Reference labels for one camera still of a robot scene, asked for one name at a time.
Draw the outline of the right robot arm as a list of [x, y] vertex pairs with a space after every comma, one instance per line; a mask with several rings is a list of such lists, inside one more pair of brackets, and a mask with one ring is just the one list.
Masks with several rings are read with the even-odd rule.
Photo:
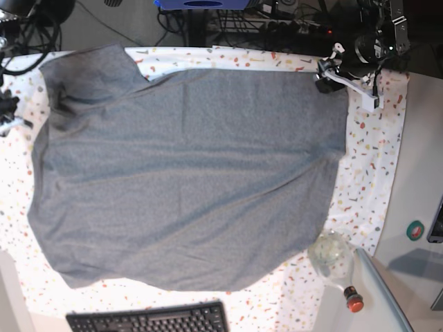
[[[1, 76], [17, 77], [35, 69], [51, 50], [52, 43], [46, 43], [47, 32], [41, 25], [44, 17], [41, 1], [1, 2]], [[12, 70], [9, 63], [17, 57], [38, 51], [40, 56], [31, 65]]]

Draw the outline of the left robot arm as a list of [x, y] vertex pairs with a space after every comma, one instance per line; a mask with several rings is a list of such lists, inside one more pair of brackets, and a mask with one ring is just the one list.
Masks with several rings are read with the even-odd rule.
[[338, 1], [328, 13], [334, 43], [330, 56], [318, 60], [316, 87], [331, 93], [360, 81], [379, 96], [383, 65], [410, 48], [402, 1]]

